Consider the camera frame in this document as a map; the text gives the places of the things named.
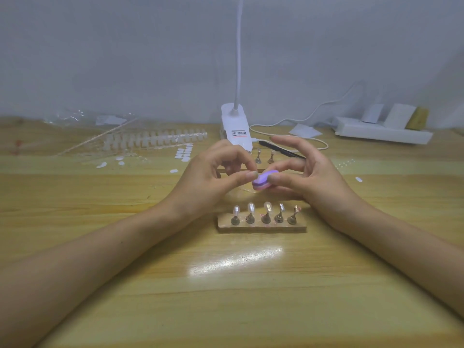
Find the white power cable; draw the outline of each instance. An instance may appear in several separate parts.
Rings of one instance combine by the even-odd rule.
[[[240,82],[242,81],[242,59],[240,55],[240,34],[242,29],[242,11],[243,11],[243,1],[239,0],[239,7],[237,9],[237,44],[235,52],[236,60],[236,70],[237,70],[237,83],[235,87],[235,100],[233,103],[233,109],[237,111],[239,109],[239,100],[240,100]]]
[[[274,124],[269,124],[269,125],[265,125],[265,124],[252,124],[250,126],[250,130],[252,132],[255,132],[255,133],[259,133],[259,134],[266,134],[266,135],[282,135],[282,136],[289,136],[289,137],[294,137],[294,135],[290,135],[290,134],[270,134],[270,133],[266,133],[266,132],[260,132],[260,131],[257,131],[256,129],[253,129],[252,127],[274,127],[284,121],[292,121],[292,122],[304,122],[304,121],[307,121],[309,120],[313,115],[314,113],[323,105],[328,105],[328,104],[335,104],[337,102],[340,102],[342,101],[350,92],[353,88],[357,87],[359,84],[362,84],[364,83],[364,81],[356,81],[354,82],[353,84],[351,84],[351,86],[349,87],[349,89],[346,91],[346,93],[340,98],[340,99],[337,99],[337,100],[331,100],[331,101],[326,101],[326,102],[323,102],[322,104],[319,104],[317,105],[317,107],[313,110],[313,112],[310,113],[310,115],[306,118],[303,118],[302,120],[296,120],[296,119],[293,119],[293,118],[284,118],[283,120],[280,120],[279,122],[277,123],[274,123]],[[324,144],[325,147],[320,147],[318,148],[319,150],[325,150],[325,149],[328,149],[328,144],[323,141],[323,140],[320,140],[320,139],[316,139],[316,138],[307,138],[307,139],[310,139],[310,140],[315,140],[315,141],[319,141],[320,143]],[[298,152],[298,150],[288,150],[288,151],[291,151],[291,152]]]

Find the white wall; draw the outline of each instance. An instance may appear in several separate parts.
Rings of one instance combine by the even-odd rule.
[[[0,112],[219,122],[237,1],[0,0]],[[250,123],[303,118],[363,79],[345,114],[380,87],[430,107],[430,126],[463,124],[463,29],[464,0],[245,0],[242,104]]]

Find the hand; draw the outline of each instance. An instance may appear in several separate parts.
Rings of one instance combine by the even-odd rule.
[[[240,171],[245,164],[247,171]],[[223,165],[227,177],[217,168]],[[195,156],[163,203],[171,205],[186,223],[210,212],[235,187],[258,178],[256,163],[241,146],[220,140]]]
[[[271,140],[297,149],[306,159],[290,158],[270,165],[267,170],[294,170],[303,174],[270,174],[268,181],[274,187],[268,191],[287,199],[306,200],[333,228],[340,230],[342,217],[349,216],[364,201],[348,186],[332,162],[307,140],[281,135]]]

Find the forearm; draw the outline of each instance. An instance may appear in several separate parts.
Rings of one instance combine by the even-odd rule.
[[[29,347],[183,224],[160,204],[0,272],[0,346]]]
[[[464,251],[365,205],[345,221],[345,232],[464,317]]]

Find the white paper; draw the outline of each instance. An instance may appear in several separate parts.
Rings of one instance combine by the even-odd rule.
[[[113,115],[100,115],[97,116],[95,125],[102,126],[104,124],[112,124],[114,126],[119,126],[120,124],[123,124],[125,121],[127,120]]]
[[[322,133],[318,130],[300,123],[294,126],[289,133],[302,138],[313,138],[317,137],[318,135],[322,135]]]

